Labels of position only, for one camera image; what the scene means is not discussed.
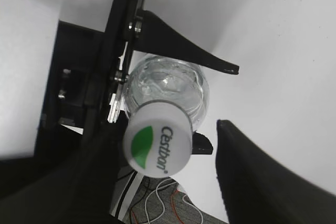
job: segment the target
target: white wire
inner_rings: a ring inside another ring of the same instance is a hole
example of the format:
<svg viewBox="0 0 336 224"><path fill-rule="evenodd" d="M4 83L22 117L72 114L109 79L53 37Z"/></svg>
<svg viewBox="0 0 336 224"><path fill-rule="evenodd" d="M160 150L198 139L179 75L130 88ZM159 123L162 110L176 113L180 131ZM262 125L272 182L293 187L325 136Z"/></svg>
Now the white wire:
<svg viewBox="0 0 336 224"><path fill-rule="evenodd" d="M189 202L187 202L187 201L184 199L185 196L187 196L187 194L184 195L184 196L182 197L183 202L186 203L186 204L188 204L189 206L195 208L195 209L199 212L199 214L201 215L201 224L203 224L203 214L202 214L202 212L201 212L197 207L195 207L193 204L190 204Z"/></svg>
<svg viewBox="0 0 336 224"><path fill-rule="evenodd" d="M175 181L175 182L172 182L172 183L170 183L170 184L167 184L167 185L164 185L164 186L159 187L162 183L164 183L164 182L166 182L166 181L168 181L168 180L170 180L170 179L172 179L172 178L168 178L168 179L165 179L165 180L161 181L161 182L157 185L156 190L151 191L151 193L148 194L148 196L147 196L147 198L146 198L146 200L145 200L145 213L146 213L146 217L147 217L147 222L144 222L144 223L141 223L141 224L151 224L151 222L154 222L154 221L160 219L161 216L163 216L163 214L164 214L164 212L166 211L166 209L165 209L165 207L164 207L164 203L163 203L162 199L161 199L160 196L159 196L158 190L161 190L161 189L163 189L163 188L165 188L165 187L167 187L167 186L171 186L171 185L174 185L174 184L177 183L177 182ZM149 197L150 197L154 192L156 192L156 196L157 196L157 198L159 199L159 201L160 201L160 203L161 203L163 209L162 209L162 212L161 212L161 214L160 214L159 216L157 216L157 217L156 217L155 219L153 219L153 220L150 220L150 219L149 219L149 214L148 214L148 211L147 211L147 201L148 201Z"/></svg>

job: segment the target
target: bottle cap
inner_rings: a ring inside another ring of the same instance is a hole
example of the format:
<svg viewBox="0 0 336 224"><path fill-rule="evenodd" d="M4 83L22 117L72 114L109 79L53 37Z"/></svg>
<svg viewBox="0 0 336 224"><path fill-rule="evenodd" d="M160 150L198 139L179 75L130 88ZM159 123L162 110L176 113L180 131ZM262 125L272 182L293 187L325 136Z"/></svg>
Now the bottle cap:
<svg viewBox="0 0 336 224"><path fill-rule="evenodd" d="M129 120L123 149L129 164L139 173L155 178L171 176L191 156L190 119L171 103L145 103Z"/></svg>

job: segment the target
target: cestbon logo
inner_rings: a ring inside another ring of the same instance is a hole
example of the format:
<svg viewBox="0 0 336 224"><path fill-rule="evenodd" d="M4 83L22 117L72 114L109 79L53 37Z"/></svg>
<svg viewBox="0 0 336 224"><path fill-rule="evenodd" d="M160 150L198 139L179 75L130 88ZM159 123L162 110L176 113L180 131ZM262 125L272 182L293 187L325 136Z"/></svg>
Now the cestbon logo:
<svg viewBox="0 0 336 224"><path fill-rule="evenodd" d="M136 163L146 169L146 160L153 144L153 128L148 126L140 130L133 138L131 153Z"/></svg>
<svg viewBox="0 0 336 224"><path fill-rule="evenodd" d="M161 129L161 139L159 147L159 156L157 157L156 167L168 173L166 169L167 158L169 157L169 142L173 138L173 130L170 127L163 127Z"/></svg>

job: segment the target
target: plastic bottle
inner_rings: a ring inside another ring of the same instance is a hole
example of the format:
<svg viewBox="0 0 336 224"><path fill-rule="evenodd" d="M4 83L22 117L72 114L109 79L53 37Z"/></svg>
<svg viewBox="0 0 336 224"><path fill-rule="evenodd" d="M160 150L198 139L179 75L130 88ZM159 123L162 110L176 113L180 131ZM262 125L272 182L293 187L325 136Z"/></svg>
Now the plastic bottle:
<svg viewBox="0 0 336 224"><path fill-rule="evenodd" d="M209 88L198 65L150 55L124 89L129 125L123 149L129 164L150 177L180 171L192 153L192 134L205 117Z"/></svg>

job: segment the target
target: black metal bracket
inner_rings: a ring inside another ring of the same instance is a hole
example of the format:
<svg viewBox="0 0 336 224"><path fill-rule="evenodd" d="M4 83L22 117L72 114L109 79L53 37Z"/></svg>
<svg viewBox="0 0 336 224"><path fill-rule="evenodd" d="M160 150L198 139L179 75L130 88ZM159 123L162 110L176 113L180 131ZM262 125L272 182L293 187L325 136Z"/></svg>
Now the black metal bracket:
<svg viewBox="0 0 336 224"><path fill-rule="evenodd" d="M86 144L102 124L108 123L111 98L113 94L120 95L120 85L127 81L134 50L238 74L239 66L196 46L155 14L143 10L143 3L144 0L113 0L104 33L59 22L36 150L59 124L83 128L81 144ZM209 147L209 143L207 139L205 145ZM212 146L207 150L204 153L212 153Z"/></svg>

